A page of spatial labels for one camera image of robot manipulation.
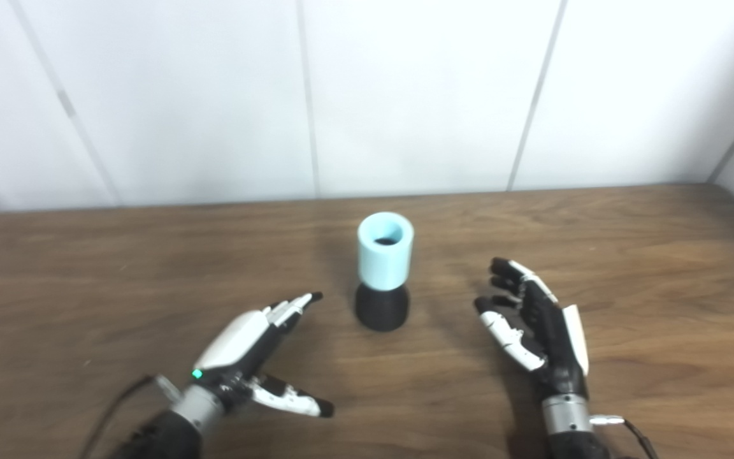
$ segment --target light blue cylinder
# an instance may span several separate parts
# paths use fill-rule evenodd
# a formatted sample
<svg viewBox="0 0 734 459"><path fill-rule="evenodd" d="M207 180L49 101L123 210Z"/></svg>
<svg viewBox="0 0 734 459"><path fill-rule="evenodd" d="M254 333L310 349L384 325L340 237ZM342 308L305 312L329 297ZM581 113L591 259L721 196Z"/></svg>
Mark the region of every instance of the light blue cylinder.
<svg viewBox="0 0 734 459"><path fill-rule="evenodd" d="M359 224L359 278L372 290L400 287L410 275L413 226L394 212L379 212Z"/></svg>

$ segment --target robotic fingertip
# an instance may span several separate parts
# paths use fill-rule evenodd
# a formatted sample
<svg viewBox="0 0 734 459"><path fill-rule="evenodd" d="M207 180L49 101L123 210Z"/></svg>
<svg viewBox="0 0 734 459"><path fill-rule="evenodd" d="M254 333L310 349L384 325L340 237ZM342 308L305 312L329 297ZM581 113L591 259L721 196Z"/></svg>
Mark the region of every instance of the robotic fingertip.
<svg viewBox="0 0 734 459"><path fill-rule="evenodd" d="M511 260L508 258L502 258L502 256L495 256L492 262L489 264L489 271L495 274L503 273L509 270L512 265Z"/></svg>
<svg viewBox="0 0 734 459"><path fill-rule="evenodd" d="M335 412L335 407L332 403L327 400L315 399L319 405L319 418L332 418Z"/></svg>
<svg viewBox="0 0 734 459"><path fill-rule="evenodd" d="M477 309L477 314L494 311L494 303L488 296L478 296L475 298L475 309Z"/></svg>

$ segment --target black base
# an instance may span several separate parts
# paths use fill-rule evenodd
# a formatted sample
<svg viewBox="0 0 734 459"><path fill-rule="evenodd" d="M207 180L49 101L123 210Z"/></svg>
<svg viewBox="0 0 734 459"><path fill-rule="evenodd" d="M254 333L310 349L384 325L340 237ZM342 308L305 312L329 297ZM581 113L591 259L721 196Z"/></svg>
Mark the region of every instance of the black base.
<svg viewBox="0 0 734 459"><path fill-rule="evenodd" d="M410 311L410 293L404 285L390 291L360 284L356 290L356 317L376 332L391 332L404 325Z"/></svg>
<svg viewBox="0 0 734 459"><path fill-rule="evenodd" d="M199 459L202 437L194 426L166 410L135 431L110 459Z"/></svg>
<svg viewBox="0 0 734 459"><path fill-rule="evenodd" d="M610 459L611 453L593 432L561 432L548 436L553 459Z"/></svg>

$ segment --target wood grain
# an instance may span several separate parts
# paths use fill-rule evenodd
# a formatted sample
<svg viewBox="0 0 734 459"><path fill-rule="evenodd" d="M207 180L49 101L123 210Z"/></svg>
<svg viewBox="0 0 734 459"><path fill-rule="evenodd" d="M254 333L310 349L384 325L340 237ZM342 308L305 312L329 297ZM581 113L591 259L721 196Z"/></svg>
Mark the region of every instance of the wood grain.
<svg viewBox="0 0 734 459"><path fill-rule="evenodd" d="M350 304L356 226L378 211L416 228L410 319L388 334ZM0 458L72 457L140 373L183 384L237 314L321 290L266 369L336 417L252 406L206 457L543 459L525 376L471 307L495 255L579 303L596 412L663 458L734 458L734 198L714 186L0 214ZM164 406L132 400L99 454Z"/></svg>

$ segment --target robotic arm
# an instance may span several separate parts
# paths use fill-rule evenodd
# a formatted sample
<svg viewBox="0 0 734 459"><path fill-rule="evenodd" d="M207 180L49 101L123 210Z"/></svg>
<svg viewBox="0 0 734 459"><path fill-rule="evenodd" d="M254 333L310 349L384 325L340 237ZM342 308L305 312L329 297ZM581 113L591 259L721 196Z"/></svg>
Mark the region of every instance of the robotic arm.
<svg viewBox="0 0 734 459"><path fill-rule="evenodd" d="M500 346L530 375L541 400L553 459L609 459L594 425L626 424L650 457L649 441L620 416L588 413L588 353L576 305L561 308L535 273L511 259L492 260L492 285L501 294L475 300L480 320ZM533 332L512 326L501 311L519 316Z"/></svg>
<svg viewBox="0 0 734 459"><path fill-rule="evenodd" d="M192 371L192 384L171 407L137 430L112 459L197 459L202 439L223 416L253 400L273 409L319 418L332 403L294 389L259 369L321 293L306 293L263 310L241 314L209 345Z"/></svg>

